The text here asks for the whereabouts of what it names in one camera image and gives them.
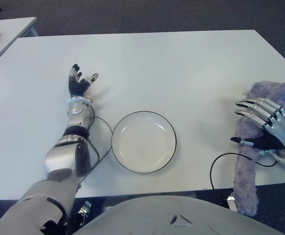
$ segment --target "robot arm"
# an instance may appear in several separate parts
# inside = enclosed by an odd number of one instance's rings
[[[91,171],[87,145],[93,113],[84,92],[98,78],[80,79],[78,65],[69,75],[69,122],[63,136],[47,153],[46,179],[35,183],[0,219],[0,235],[59,234],[63,230],[84,176]]]

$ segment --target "plate rim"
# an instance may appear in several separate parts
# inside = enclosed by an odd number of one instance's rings
[[[119,124],[121,121],[123,121],[123,119],[125,119],[126,117],[128,117],[128,116],[130,116],[130,115],[132,115],[132,114],[136,114],[136,113],[153,113],[153,114],[159,115],[160,117],[164,118],[164,120],[166,120],[166,121],[169,123],[169,125],[172,127],[172,130],[173,130],[173,133],[174,133],[174,137],[175,137],[175,148],[174,148],[174,152],[172,153],[172,156],[170,157],[170,159],[168,160],[168,162],[167,162],[163,167],[161,167],[161,168],[159,168],[159,169],[157,169],[157,170],[151,171],[151,172],[145,172],[145,173],[144,173],[144,172],[137,172],[137,171],[133,171],[133,170],[131,170],[131,169],[128,169],[126,166],[124,166],[124,165],[118,160],[118,158],[116,157],[116,155],[115,155],[115,153],[114,153],[114,150],[113,150],[112,139],[113,139],[114,131],[115,131],[115,129],[117,128],[118,124]],[[117,160],[117,162],[120,163],[120,165],[121,165],[122,167],[124,167],[125,169],[127,169],[127,170],[129,170],[129,171],[131,171],[131,172],[137,173],[137,174],[150,174],[150,173],[157,172],[157,171],[163,169],[163,168],[172,160],[172,158],[173,158],[173,156],[174,156],[174,154],[175,154],[175,151],[176,151],[176,146],[177,146],[177,138],[176,138],[176,133],[175,133],[175,130],[174,130],[174,127],[172,126],[172,124],[171,124],[164,116],[162,116],[161,114],[158,114],[158,113],[153,112],[153,111],[147,111],[147,110],[132,112],[132,113],[130,113],[130,114],[124,116],[124,117],[123,117],[120,121],[118,121],[118,123],[115,125],[115,127],[114,127],[114,129],[113,129],[112,136],[111,136],[111,149],[112,149],[113,155],[114,155],[115,159]]]

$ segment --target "grey carpet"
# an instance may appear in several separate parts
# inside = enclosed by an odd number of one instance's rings
[[[40,35],[255,29],[285,58],[285,0],[0,0]]]
[[[41,36],[98,33],[255,29],[285,58],[285,0],[0,0],[0,20],[36,16]],[[227,206],[231,189],[196,192]],[[285,184],[258,187],[254,219],[285,233]],[[104,198],[89,199],[100,214]],[[84,199],[77,199],[76,212]],[[15,201],[0,201],[0,217]],[[70,231],[79,223],[71,215]]]

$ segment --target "black cable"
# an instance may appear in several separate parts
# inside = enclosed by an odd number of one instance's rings
[[[103,118],[101,117],[95,117],[95,112],[94,112],[94,109],[92,108],[92,106],[90,106],[91,110],[92,110],[92,113],[93,113],[93,117],[91,118],[93,121],[92,123],[90,123],[90,126],[88,128],[88,131],[90,130],[91,126],[93,125],[94,121],[95,121],[95,118],[97,119],[100,119],[102,121],[104,121],[105,124],[107,124],[107,126],[109,127],[110,131],[111,131],[111,134],[113,134],[113,130],[111,128],[111,126],[108,124],[108,122],[106,120],[104,120]],[[96,147],[93,145],[93,143],[91,142],[90,138],[87,139],[88,143],[90,144],[90,146],[93,148],[93,150],[95,151],[96,155],[97,155],[97,162],[95,163],[95,165],[91,168],[91,171],[109,154],[109,152],[111,151],[112,149],[112,146],[110,146],[109,150],[103,155],[103,157],[100,159],[100,154],[98,153]],[[79,184],[81,184],[83,182],[83,180],[89,175],[89,173],[87,175],[84,176],[84,178],[80,181]]]
[[[210,167],[210,183],[211,183],[211,186],[212,186],[212,189],[213,189],[213,190],[214,190],[214,186],[213,186],[213,183],[212,183],[212,176],[211,176],[213,165],[215,164],[216,160],[218,160],[220,157],[222,157],[222,156],[224,156],[224,155],[228,155],[228,154],[239,155],[239,156],[245,157],[245,158],[247,158],[247,159],[249,159],[249,160],[253,160],[253,159],[251,159],[251,158],[249,158],[249,157],[247,157],[247,156],[245,156],[245,155],[239,154],[239,153],[223,153],[223,154],[221,154],[220,156],[218,156],[218,157],[213,161],[213,163],[212,163],[212,165],[211,165],[211,167]],[[258,163],[258,162],[255,162],[255,163],[258,164],[258,165],[264,166],[264,167],[272,167],[272,166],[275,166],[275,164],[276,164],[277,162],[278,162],[278,161],[275,161],[275,163],[272,164],[272,165],[263,165],[263,164]]]

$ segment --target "furry fabric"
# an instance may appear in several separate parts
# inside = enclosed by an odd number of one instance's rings
[[[246,98],[270,98],[285,109],[285,82],[262,81],[255,83]],[[237,122],[235,136],[240,138],[256,138],[263,135],[263,131],[246,118]],[[259,203],[255,188],[255,161],[259,155],[259,149],[249,146],[241,146],[239,153],[253,159],[237,157],[234,180],[235,202],[238,212],[254,216],[257,214]]]

